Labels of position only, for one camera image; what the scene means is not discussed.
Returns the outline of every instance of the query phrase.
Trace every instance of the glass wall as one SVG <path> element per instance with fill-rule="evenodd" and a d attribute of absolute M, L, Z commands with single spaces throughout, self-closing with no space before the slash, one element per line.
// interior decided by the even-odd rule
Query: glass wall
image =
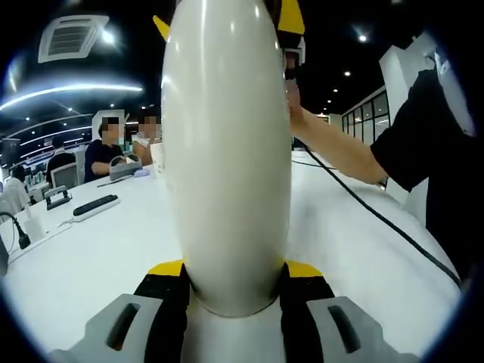
<path fill-rule="evenodd" d="M 390 126 L 386 91 L 343 115 L 343 132 L 371 145 Z"/>

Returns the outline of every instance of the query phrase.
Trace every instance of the man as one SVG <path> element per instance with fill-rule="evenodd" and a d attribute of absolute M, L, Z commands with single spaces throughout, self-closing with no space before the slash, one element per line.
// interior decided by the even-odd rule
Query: man
<path fill-rule="evenodd" d="M 476 136 L 475 125 L 457 78 L 454 87 L 442 87 L 448 85 L 448 77 L 441 69 L 419 73 L 394 123 L 371 146 L 301 108 L 297 87 L 291 84 L 290 127 L 297 138 L 341 173 L 368 184 L 389 176 L 411 191 L 429 178 L 427 229 L 464 280 L 481 259 L 483 242 L 477 220 L 480 199 L 464 191 L 464 173 L 476 170 L 482 162 L 477 138 L 472 137 Z M 462 102 L 456 107 L 459 98 Z M 474 187 L 474 193 L 480 193 L 479 186 Z"/>
<path fill-rule="evenodd" d="M 29 197 L 23 184 L 25 182 L 25 176 L 23 166 L 17 165 L 12 170 L 12 177 L 5 184 L 3 196 L 7 198 L 14 214 L 20 212 L 29 204 Z"/>
<path fill-rule="evenodd" d="M 103 117 L 98 133 L 101 140 L 94 140 L 85 151 L 86 183 L 109 175 L 111 160 L 123 156 L 117 144 L 120 135 L 117 117 Z"/>
<path fill-rule="evenodd" d="M 50 184 L 52 188 L 51 171 L 61 166 L 72 164 L 76 162 L 76 157 L 71 153 L 66 153 L 64 150 L 64 142 L 58 136 L 54 136 L 52 139 L 52 146 L 54 147 L 54 156 L 47 163 L 47 175 L 45 180 Z"/>

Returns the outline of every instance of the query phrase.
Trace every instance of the ceiling vent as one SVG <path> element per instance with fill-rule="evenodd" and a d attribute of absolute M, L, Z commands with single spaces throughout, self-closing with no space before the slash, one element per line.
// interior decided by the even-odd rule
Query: ceiling vent
<path fill-rule="evenodd" d="M 88 57 L 108 21 L 104 15 L 72 15 L 51 21 L 40 40 L 38 62 Z"/>

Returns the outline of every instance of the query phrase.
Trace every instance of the ceiling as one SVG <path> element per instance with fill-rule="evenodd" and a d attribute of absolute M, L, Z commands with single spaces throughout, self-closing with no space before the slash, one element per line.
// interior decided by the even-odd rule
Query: ceiling
<path fill-rule="evenodd" d="M 421 33 L 422 23 L 412 12 L 413 8 L 405 5 L 406 2 L 394 5 L 390 0 L 367 3 L 299 0 L 306 25 L 306 63 L 298 69 L 297 79 L 302 104 L 310 111 L 343 113 L 357 104 L 383 85 L 378 61 L 389 46 L 406 48 L 411 37 Z M 141 106 L 148 107 L 150 104 L 154 110 L 160 109 L 165 42 L 153 24 L 152 16 L 157 15 L 170 23 L 175 0 L 87 0 L 62 2 L 61 6 L 46 2 L 42 9 L 31 11 L 34 15 L 26 14 L 23 24 L 30 26 L 22 26 L 17 37 L 11 37 L 13 40 L 10 39 L 10 43 L 4 46 L 7 51 L 3 52 L 0 65 L 5 71 L 14 70 L 12 74 L 17 92 L 12 92 L 10 73 L 7 73 L 1 94 L 2 104 L 16 95 L 79 82 L 137 86 L 143 91 L 85 90 L 32 98 L 0 110 L 2 137 L 53 119 L 60 120 L 28 129 L 16 137 L 23 143 L 66 127 L 89 126 L 90 116 L 64 118 L 89 115 L 110 108 L 111 104 L 132 115 Z M 39 43 L 45 26 L 54 18 L 75 14 L 109 16 L 106 29 L 115 35 L 116 42 L 113 45 L 95 43 L 85 59 L 38 64 Z M 358 40 L 361 34 L 368 37 L 365 43 Z M 351 72 L 349 77 L 344 76 L 347 70 Z M 81 137 L 75 132 L 72 138 L 74 136 Z M 20 154 L 35 150 L 39 144 L 42 143 L 22 146 Z"/>

